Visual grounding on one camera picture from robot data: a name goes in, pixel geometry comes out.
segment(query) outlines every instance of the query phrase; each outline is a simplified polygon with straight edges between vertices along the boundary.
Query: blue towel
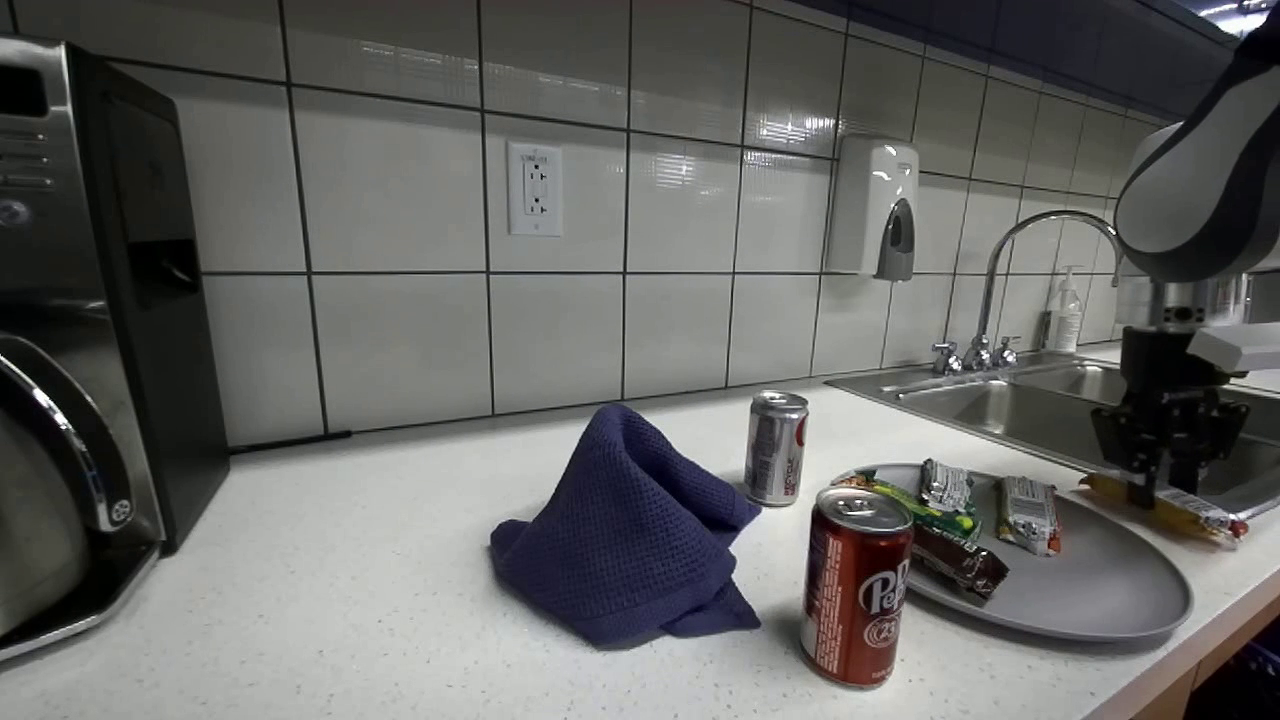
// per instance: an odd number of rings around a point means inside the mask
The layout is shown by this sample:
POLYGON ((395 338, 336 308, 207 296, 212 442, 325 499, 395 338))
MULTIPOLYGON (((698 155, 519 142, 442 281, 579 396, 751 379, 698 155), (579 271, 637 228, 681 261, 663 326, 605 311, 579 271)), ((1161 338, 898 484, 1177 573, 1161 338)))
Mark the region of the blue towel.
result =
POLYGON ((526 602, 596 646, 759 628, 730 555, 755 510, 643 417, 607 405, 544 510, 493 528, 493 564, 526 602))

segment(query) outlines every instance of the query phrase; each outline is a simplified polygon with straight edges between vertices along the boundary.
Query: white countertop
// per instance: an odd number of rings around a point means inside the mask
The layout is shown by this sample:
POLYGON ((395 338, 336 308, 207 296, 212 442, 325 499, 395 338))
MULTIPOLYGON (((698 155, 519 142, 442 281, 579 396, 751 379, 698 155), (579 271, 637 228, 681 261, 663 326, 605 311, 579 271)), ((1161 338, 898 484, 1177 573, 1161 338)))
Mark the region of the white countertop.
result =
MULTIPOLYGON (((0 672, 0 716, 1087 716, 1280 567, 1280 521, 1259 521, 1242 551, 1138 528, 1195 587, 1167 642, 1035 646, 907 602, 898 676, 843 692, 798 646, 815 488, 924 455, 1066 492, 1077 471, 837 389, 801 391, 804 499, 765 510, 734 546, 759 633, 596 651, 493 578, 488 530, 544 505, 588 421, 549 410, 238 460, 188 546, 109 628, 0 672)), ((749 391, 637 408, 692 460, 742 471, 749 391)))

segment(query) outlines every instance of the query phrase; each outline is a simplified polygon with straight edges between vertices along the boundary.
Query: soda can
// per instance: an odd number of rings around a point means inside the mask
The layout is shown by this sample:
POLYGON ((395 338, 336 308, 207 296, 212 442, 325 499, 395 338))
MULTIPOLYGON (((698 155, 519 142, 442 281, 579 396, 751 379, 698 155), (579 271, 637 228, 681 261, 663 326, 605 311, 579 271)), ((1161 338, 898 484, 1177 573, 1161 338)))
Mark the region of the soda can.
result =
POLYGON ((810 401, 798 391, 759 391, 749 433, 749 492, 768 508, 788 508, 801 495, 810 401))
POLYGON ((837 682, 886 682, 912 567, 912 516, 886 495, 824 488, 813 505, 801 642, 837 682))

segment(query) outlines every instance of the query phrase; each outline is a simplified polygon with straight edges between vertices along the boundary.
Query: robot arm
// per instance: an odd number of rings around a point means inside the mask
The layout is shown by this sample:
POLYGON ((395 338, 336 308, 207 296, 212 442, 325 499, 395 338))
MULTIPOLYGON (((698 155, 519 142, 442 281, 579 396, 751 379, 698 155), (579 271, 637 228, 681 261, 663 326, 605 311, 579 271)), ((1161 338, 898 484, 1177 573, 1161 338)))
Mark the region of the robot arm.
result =
POLYGON ((1156 283, 1242 276, 1280 239, 1280 13, 1115 199, 1126 254, 1156 283))
POLYGON ((1115 199, 1126 254, 1153 276, 1153 314, 1126 326, 1126 401, 1098 408, 1101 452, 1141 475, 1195 492, 1230 455, 1244 408, 1231 373, 1280 359, 1280 326, 1206 326, 1220 281, 1258 269, 1280 239, 1280 13, 1252 30, 1195 113, 1156 135, 1115 199))

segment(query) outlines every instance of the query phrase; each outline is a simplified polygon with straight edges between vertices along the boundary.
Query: electrical outlet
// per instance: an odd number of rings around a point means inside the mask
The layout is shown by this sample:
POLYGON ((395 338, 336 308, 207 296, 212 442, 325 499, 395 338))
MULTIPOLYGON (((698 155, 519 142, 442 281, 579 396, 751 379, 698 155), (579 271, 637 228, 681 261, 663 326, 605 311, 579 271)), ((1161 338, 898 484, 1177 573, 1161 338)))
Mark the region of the electrical outlet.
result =
POLYGON ((512 235, 565 235, 565 150, 552 142, 512 142, 512 235))

